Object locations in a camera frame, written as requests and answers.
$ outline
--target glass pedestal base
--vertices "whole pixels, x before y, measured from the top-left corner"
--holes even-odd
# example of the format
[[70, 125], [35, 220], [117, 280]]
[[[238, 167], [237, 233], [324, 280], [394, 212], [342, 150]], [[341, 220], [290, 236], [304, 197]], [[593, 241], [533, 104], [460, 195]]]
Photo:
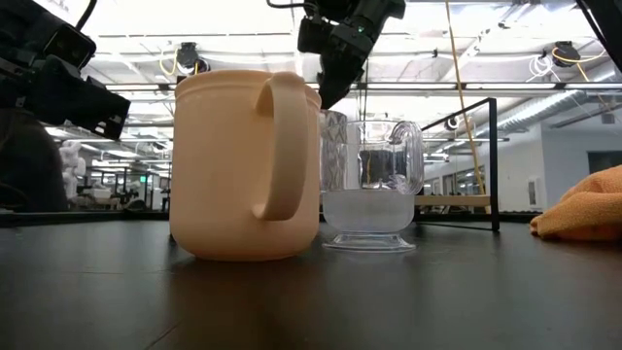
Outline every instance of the glass pedestal base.
[[398, 233], [339, 233], [324, 247], [362, 253], [401, 253], [416, 248]]

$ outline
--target peach plastic pitcher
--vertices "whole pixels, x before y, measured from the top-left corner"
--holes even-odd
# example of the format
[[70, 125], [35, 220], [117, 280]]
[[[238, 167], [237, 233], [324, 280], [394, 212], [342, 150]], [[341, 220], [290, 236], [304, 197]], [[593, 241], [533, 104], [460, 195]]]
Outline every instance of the peach plastic pitcher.
[[320, 96], [294, 73], [216, 71], [175, 91], [171, 233], [194, 255], [267, 261], [319, 228]]

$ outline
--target orange cloth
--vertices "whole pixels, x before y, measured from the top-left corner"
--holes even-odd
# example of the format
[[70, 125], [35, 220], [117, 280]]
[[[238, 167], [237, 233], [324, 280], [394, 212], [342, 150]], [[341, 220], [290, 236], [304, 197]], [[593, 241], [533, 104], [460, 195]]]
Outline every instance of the orange cloth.
[[622, 239], [622, 166], [583, 179], [557, 205], [533, 219], [531, 231], [543, 239]]

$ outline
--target white wall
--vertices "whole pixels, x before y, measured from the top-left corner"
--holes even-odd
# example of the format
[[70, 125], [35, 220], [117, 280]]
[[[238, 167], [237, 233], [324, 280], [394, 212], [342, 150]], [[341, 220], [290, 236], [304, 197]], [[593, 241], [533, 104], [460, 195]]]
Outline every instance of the white wall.
[[[509, 142], [499, 143], [499, 208], [501, 211], [532, 211], [544, 209], [547, 205], [544, 177], [544, 156], [540, 125], [534, 125], [529, 132], [514, 133]], [[490, 193], [489, 147], [478, 148], [479, 162], [486, 169], [486, 191]], [[473, 168], [471, 156], [451, 157], [449, 163], [426, 166], [426, 180], [453, 174]], [[539, 201], [541, 207], [529, 203], [528, 180], [539, 178]]]
[[590, 175], [588, 152], [622, 151], [622, 134], [613, 131], [544, 130], [542, 146], [546, 194], [551, 207], [567, 190]]

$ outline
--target black table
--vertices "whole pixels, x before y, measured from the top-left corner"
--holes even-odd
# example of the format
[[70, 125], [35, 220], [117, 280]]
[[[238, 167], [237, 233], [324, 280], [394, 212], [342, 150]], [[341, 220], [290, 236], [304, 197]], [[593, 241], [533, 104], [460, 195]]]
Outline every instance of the black table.
[[[323, 227], [323, 236], [331, 233]], [[407, 255], [195, 260], [166, 222], [0, 229], [0, 349], [620, 349], [619, 247], [412, 227]]]

